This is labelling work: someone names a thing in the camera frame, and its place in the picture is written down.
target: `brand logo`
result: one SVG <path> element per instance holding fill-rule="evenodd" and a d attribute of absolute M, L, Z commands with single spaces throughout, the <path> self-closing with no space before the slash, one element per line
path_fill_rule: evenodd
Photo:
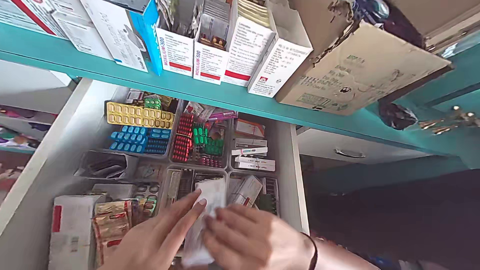
<path fill-rule="evenodd" d="M 164 66 L 168 66 L 167 64 L 167 50 L 165 49 L 165 40 L 163 37 L 160 37 L 160 48 L 162 52 L 162 61 Z"/>
<path fill-rule="evenodd" d="M 198 50 L 195 54 L 195 75 L 200 73 L 200 51 Z"/>
<path fill-rule="evenodd" d="M 143 59 L 137 56 L 137 60 L 138 60 L 138 62 L 140 63 L 140 66 L 142 67 L 142 69 L 145 69 L 145 65 L 144 65 Z"/>

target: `box flap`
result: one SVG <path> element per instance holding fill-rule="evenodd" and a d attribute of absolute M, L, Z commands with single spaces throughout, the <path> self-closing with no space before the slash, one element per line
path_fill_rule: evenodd
<path fill-rule="evenodd" d="M 349 115 L 448 64 L 450 61 L 361 22 L 352 35 L 277 100 Z"/>

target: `cabinet door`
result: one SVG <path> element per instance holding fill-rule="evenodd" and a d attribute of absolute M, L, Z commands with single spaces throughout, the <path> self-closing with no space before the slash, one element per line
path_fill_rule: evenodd
<path fill-rule="evenodd" d="M 376 164 L 431 155 L 312 128 L 302 127 L 297 134 L 300 154 L 333 160 Z"/>

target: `torn cardboard box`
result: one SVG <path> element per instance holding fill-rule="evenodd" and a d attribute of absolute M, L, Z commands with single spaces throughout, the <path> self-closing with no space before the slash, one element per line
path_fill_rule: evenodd
<path fill-rule="evenodd" d="M 377 27 L 359 28 L 276 99 L 313 110 L 350 115 L 389 93 L 449 65 Z"/>
<path fill-rule="evenodd" d="M 300 13 L 314 50 L 275 96 L 280 103 L 349 115 L 451 70 L 449 61 L 365 22 L 344 35 L 352 22 L 344 1 L 292 0 L 290 5 Z M 327 50 L 342 36 L 336 48 Z"/>

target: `white medicine box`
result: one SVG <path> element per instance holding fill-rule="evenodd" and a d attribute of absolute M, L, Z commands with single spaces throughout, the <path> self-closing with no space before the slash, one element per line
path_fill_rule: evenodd
<path fill-rule="evenodd" d="M 156 29 L 163 69 L 193 75 L 193 38 L 184 37 L 162 28 Z"/>
<path fill-rule="evenodd" d="M 274 23 L 268 11 L 270 27 L 259 25 L 239 15 L 238 0 L 233 0 L 230 12 L 230 30 L 227 38 L 228 64 L 223 81 L 247 86 L 275 36 Z"/>
<path fill-rule="evenodd" d="M 197 31 L 194 42 L 193 78 L 219 85 L 225 74 L 230 54 L 228 51 L 198 42 L 199 34 L 200 31 Z"/>
<path fill-rule="evenodd" d="M 275 38 L 248 84 L 248 92 L 272 98 L 313 50 L 299 13 L 268 3 Z"/>

